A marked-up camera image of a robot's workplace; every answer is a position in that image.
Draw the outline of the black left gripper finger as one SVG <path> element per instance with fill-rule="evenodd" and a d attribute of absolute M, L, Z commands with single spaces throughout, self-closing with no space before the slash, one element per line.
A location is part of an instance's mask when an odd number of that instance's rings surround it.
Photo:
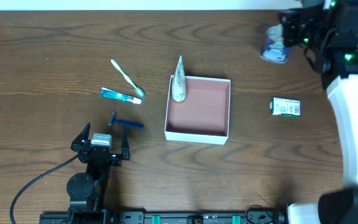
<path fill-rule="evenodd" d="M 127 128 L 124 128 L 124 131 L 123 131 L 122 143 L 121 143 L 121 155 L 122 156 L 130 155 L 130 148 L 129 148 L 129 143 L 127 140 Z"/>
<path fill-rule="evenodd" d="M 72 144 L 82 144 L 84 140 L 88 140 L 90 133 L 90 123 L 87 123 L 82 132 L 77 135 L 77 137 L 73 140 Z"/>

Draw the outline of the blue disposable razor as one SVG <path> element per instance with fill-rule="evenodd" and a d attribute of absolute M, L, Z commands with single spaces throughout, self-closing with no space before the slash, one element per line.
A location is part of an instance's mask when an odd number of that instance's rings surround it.
<path fill-rule="evenodd" d="M 124 119 L 117 119 L 115 112 L 113 112 L 111 114 L 111 117 L 109 119 L 108 125 L 112 126 L 114 123 L 122 124 L 122 125 L 125 125 L 125 126 L 130 126 L 130 127 L 133 127 L 133 128 L 144 129 L 143 124 L 135 123 L 135 122 L 132 122 L 132 121 L 127 121 L 127 120 L 124 120 Z"/>

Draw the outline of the blue hand soap bottle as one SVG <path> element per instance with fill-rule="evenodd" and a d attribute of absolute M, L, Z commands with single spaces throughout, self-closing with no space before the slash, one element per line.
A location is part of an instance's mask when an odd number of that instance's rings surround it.
<path fill-rule="evenodd" d="M 286 63 L 288 61 L 291 48 L 284 46 L 283 26 L 278 24 L 269 27 L 265 34 L 265 43 L 259 50 L 260 58 L 273 63 Z"/>

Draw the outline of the white floral cone tube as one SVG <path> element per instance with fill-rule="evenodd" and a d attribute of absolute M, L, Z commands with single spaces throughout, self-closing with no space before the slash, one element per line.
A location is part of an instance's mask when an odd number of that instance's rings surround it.
<path fill-rule="evenodd" d="M 182 56 L 180 56 L 173 76 L 171 96 L 176 102 L 182 102 L 186 98 L 186 77 Z"/>

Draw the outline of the green white soap box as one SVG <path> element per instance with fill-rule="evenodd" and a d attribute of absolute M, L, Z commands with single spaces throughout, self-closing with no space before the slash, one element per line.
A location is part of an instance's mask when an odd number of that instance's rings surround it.
<path fill-rule="evenodd" d="M 273 116 L 299 117 L 301 102 L 299 100 L 273 97 L 270 102 L 270 113 Z"/>

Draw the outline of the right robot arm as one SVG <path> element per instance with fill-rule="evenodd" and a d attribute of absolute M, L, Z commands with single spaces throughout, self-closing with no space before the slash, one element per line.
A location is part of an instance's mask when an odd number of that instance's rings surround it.
<path fill-rule="evenodd" d="M 287 207 L 285 223 L 358 223 L 358 1 L 279 13 L 283 43 L 303 45 L 333 108 L 343 159 L 341 190 Z"/>

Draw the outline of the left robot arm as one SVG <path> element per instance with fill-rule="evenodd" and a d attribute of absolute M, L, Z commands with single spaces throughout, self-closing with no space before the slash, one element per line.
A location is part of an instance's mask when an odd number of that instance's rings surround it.
<path fill-rule="evenodd" d="M 86 171 L 73 175 L 67 183 L 70 197 L 68 224 L 119 223 L 118 214 L 103 207 L 104 194 L 109 182 L 110 168 L 121 166 L 130 159 L 127 131 L 123 132 L 121 152 L 112 153 L 112 137 L 94 134 L 89 139 L 90 124 L 73 140 L 71 150 L 77 153 Z"/>

